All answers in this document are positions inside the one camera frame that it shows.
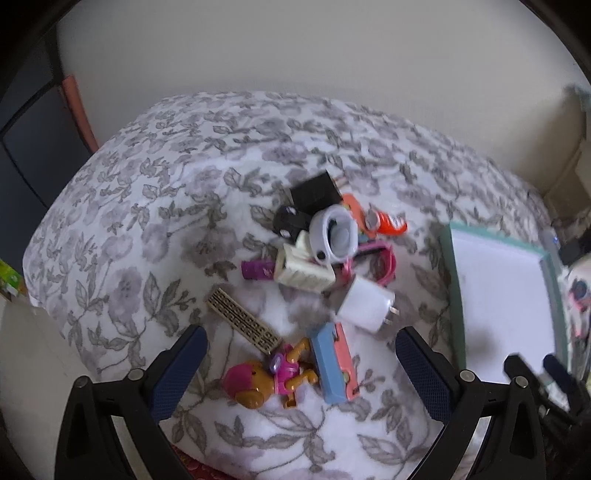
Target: floral bedspread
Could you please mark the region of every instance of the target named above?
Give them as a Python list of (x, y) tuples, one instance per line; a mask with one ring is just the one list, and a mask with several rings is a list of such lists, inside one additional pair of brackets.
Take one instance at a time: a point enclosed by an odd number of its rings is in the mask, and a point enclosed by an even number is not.
[[(289, 341), (332, 317), (327, 300), (245, 281), (241, 260), (273, 257), (270, 231), (287, 189), (328, 170), (364, 206), (406, 214), (393, 238), (400, 322), (346, 329), (361, 383), (327, 406), (314, 388), (298, 408), (229, 401), (219, 379), (257, 351), (203, 299), (218, 285)], [(539, 242), (539, 195), (490, 159), (395, 115), (267, 92), (162, 100), (93, 155), (50, 208), (24, 257), (31, 300), (55, 318), (97, 380), (122, 378), (202, 324), (209, 353), (174, 417), (179, 448), (237, 478), (405, 478), (439, 432), (394, 354), (414, 325), (448, 356), (449, 309), (437, 234), (450, 220)], [(371, 263), (365, 268), (379, 268)], [(474, 458), (470, 450), (458, 475)]]

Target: green box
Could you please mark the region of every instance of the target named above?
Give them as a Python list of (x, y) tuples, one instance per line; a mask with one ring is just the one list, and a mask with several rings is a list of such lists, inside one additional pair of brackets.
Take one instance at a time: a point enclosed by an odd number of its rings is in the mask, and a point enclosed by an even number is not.
[(0, 283), (4, 289), (14, 296), (18, 295), (18, 290), (22, 282), (22, 276), (6, 262), (0, 260)]

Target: white board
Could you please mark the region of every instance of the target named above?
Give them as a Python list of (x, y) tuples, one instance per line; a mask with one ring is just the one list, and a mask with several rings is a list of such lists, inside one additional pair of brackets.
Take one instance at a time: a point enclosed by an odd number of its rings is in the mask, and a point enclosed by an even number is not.
[(555, 351), (542, 255), (492, 238), (452, 229), (462, 297), (466, 367), (482, 381), (508, 383), (507, 355), (519, 353), (542, 373)]

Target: screw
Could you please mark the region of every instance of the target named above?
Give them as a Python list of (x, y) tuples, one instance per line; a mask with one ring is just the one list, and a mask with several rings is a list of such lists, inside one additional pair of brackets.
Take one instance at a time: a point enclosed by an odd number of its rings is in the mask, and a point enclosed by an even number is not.
[(527, 379), (525, 377), (522, 377), (521, 375), (519, 375), (518, 377), (515, 377), (515, 383), (517, 384), (517, 386), (519, 386), (521, 388), (525, 388), (529, 385), (529, 383), (527, 382)]
[(462, 370), (460, 372), (460, 378), (464, 382), (474, 382), (476, 375), (474, 375), (474, 372), (471, 372), (470, 370)]
[(140, 380), (144, 376), (144, 371), (141, 368), (134, 368), (131, 372), (127, 374), (127, 378), (131, 381)]
[(82, 377), (78, 377), (76, 380), (74, 380), (74, 386), (76, 388), (82, 388), (88, 383), (89, 380), (90, 379), (87, 376), (82, 375)]

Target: beige plastic grid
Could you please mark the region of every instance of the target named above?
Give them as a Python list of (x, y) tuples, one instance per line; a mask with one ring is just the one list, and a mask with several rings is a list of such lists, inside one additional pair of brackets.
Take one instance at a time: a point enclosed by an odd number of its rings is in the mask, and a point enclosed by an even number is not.
[(205, 303), (264, 354), (270, 355), (281, 345), (280, 337), (221, 288), (214, 290)]

